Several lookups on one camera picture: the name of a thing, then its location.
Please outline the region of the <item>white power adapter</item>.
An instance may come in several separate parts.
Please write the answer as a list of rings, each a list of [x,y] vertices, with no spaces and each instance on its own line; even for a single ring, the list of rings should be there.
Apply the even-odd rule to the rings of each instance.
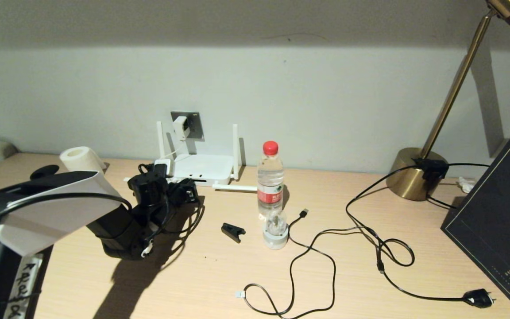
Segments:
[[[176,117],[173,121],[173,129],[180,141],[185,141],[191,133],[189,119],[186,116]]]

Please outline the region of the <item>white router with antennas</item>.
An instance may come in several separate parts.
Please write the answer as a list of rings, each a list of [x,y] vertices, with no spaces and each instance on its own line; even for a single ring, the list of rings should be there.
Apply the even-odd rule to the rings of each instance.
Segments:
[[[162,122],[156,123],[158,136],[159,158],[174,160],[174,176],[166,177],[168,182],[180,182],[184,178],[192,178],[197,186],[211,187],[221,191],[257,192],[257,186],[241,186],[231,184],[240,179],[241,152],[239,140],[239,126],[232,125],[232,155],[211,154],[178,154],[173,157],[165,146],[165,135]]]

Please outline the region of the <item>small black clip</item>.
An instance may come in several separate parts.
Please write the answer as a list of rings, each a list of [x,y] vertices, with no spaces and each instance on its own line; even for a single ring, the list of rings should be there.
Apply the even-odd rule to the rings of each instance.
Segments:
[[[244,228],[233,226],[232,224],[225,222],[221,226],[221,232],[237,244],[241,243],[241,235],[246,234],[246,230]]]

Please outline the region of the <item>water bottle red cap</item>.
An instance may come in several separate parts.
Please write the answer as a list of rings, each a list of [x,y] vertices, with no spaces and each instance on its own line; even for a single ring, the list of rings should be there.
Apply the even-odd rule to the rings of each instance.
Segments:
[[[259,216],[267,222],[283,210],[285,168],[276,141],[264,142],[262,152],[257,164],[257,200]]]

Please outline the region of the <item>small glass dome white base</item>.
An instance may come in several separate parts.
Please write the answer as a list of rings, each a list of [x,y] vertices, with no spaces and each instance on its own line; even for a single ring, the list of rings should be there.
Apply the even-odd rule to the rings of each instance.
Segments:
[[[263,240],[273,250],[285,247],[289,239],[289,224],[283,211],[272,211],[266,215],[263,223]]]

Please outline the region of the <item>white toilet paper roll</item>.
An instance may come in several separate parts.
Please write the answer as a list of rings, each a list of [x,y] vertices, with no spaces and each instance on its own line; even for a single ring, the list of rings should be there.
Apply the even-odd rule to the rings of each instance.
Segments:
[[[106,163],[89,147],[69,148],[59,154],[59,159],[68,171],[105,172]]]

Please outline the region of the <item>white handwritten tape label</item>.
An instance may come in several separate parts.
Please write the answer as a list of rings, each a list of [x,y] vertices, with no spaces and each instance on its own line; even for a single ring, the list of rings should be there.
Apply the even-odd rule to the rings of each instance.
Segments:
[[[31,319],[29,315],[31,300],[36,295],[37,275],[43,264],[43,253],[22,257],[20,260],[9,301],[3,319]]]

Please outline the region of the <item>brass desk lamp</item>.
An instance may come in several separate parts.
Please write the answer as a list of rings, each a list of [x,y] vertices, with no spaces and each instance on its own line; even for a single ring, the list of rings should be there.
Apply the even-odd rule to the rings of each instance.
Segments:
[[[443,103],[441,111],[437,115],[437,119],[431,128],[431,131],[421,148],[403,148],[394,160],[391,172],[386,177],[386,185],[394,194],[401,198],[411,201],[427,201],[439,185],[430,186],[422,178],[421,169],[417,168],[414,159],[429,158],[432,160],[447,160],[435,153],[433,147],[439,137],[441,130],[448,118],[448,115],[454,105],[465,78],[469,73],[473,64],[476,53],[484,40],[484,36],[490,26],[493,17],[510,25],[510,0],[484,0],[488,8],[488,12],[482,16],[478,26],[474,31],[471,43],[463,57],[459,69],[452,81],[451,88],[448,91],[446,99]]]

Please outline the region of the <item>black box on lamp base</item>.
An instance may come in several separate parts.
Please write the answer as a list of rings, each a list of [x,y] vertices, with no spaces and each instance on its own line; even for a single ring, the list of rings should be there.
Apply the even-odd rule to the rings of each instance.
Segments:
[[[445,160],[436,160],[429,158],[414,159],[417,168],[422,171],[422,178],[430,186],[438,184],[445,178],[450,165]]]

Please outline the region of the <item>small white crumpled object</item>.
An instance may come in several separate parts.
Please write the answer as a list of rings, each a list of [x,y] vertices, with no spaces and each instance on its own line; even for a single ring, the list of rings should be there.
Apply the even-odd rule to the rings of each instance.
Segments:
[[[459,176],[459,178],[457,178],[456,184],[464,194],[469,194],[476,184],[476,179]]]

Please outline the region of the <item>dark gift bag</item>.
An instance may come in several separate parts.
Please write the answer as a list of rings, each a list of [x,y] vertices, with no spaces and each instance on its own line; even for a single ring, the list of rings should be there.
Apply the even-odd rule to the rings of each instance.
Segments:
[[[510,300],[510,140],[441,230]]]

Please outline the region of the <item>grey wall socket plate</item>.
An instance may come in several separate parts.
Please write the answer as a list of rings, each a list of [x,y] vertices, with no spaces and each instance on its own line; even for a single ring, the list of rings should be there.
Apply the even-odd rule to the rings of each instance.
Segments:
[[[186,116],[189,119],[191,133],[187,139],[203,140],[204,129],[202,128],[201,117],[199,112],[171,111],[172,121],[179,116]]]

